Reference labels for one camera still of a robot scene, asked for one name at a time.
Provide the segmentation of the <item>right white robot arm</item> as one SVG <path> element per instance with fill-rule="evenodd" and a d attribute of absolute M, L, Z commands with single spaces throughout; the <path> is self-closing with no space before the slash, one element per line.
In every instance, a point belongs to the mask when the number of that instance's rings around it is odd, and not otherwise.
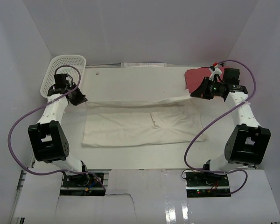
<path fill-rule="evenodd" d="M 271 132 L 263 128 L 256 120 L 249 99 L 247 88 L 240 85 L 239 69 L 226 68 L 220 70 L 223 63 L 214 63 L 209 67 L 209 77 L 204 77 L 201 84 L 190 94 L 192 98 L 211 100 L 214 97 L 223 98 L 229 110 L 215 119 L 218 121 L 231 114 L 234 130 L 227 140 L 224 152 L 215 159 L 208 160 L 199 169 L 202 182 L 212 186 L 218 181 L 218 175 L 231 173 L 243 166 L 259 165 L 264 157 Z"/>

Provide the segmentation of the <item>white t shirt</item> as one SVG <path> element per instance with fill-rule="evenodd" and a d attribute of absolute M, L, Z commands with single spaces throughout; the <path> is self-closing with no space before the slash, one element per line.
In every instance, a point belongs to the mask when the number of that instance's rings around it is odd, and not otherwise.
<path fill-rule="evenodd" d="M 191 142 L 203 128 L 188 92 L 162 100 L 91 101 L 86 108 L 83 147 Z"/>

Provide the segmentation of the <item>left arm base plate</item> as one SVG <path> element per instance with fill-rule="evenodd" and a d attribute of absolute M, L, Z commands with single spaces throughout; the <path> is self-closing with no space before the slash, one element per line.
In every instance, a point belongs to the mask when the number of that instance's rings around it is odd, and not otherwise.
<path fill-rule="evenodd" d="M 104 196 L 104 173 L 98 172 L 84 175 L 64 175 L 60 188 L 61 196 Z"/>

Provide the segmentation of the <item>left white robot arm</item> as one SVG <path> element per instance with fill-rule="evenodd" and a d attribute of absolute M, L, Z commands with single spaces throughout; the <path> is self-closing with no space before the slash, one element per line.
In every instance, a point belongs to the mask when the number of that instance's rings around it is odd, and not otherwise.
<path fill-rule="evenodd" d="M 55 84 L 48 91 L 48 106 L 37 124 L 28 127 L 30 143 L 37 161 L 53 164 L 66 171 L 74 171 L 73 181 L 78 186 L 89 182 L 85 164 L 70 155 L 70 145 L 61 127 L 65 108 L 87 102 L 87 98 L 69 74 L 56 74 Z"/>

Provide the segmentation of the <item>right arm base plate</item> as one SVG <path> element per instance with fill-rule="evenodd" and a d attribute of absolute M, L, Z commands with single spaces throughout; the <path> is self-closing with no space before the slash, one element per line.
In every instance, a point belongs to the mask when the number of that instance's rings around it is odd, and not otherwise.
<path fill-rule="evenodd" d="M 181 177 L 186 183 L 187 198 L 231 196 L 227 175 L 184 170 Z"/>

